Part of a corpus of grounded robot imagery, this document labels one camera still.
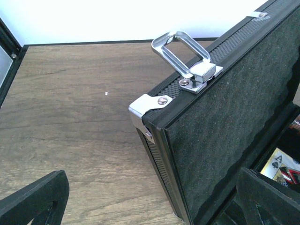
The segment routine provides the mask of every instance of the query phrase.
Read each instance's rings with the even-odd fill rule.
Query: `foam lining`
[[[299,21],[297,9],[168,128],[192,219],[287,101],[300,64]]]

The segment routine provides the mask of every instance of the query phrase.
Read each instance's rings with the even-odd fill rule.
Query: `card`
[[[279,148],[276,148],[262,169],[261,174],[288,186],[297,182],[299,171],[300,163]]]

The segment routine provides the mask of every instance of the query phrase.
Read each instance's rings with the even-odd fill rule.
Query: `wood grain surface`
[[[0,110],[0,199],[65,170],[65,225],[181,225],[128,113],[172,72],[150,43],[30,47]]]

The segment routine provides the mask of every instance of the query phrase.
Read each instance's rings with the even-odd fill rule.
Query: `ace of spades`
[[[272,163],[272,166],[273,166],[274,169],[277,170],[277,169],[280,168],[281,165],[282,165],[282,155],[280,155],[280,156],[278,156],[277,158],[275,158],[275,160],[276,160],[276,161],[274,161],[274,162]]]

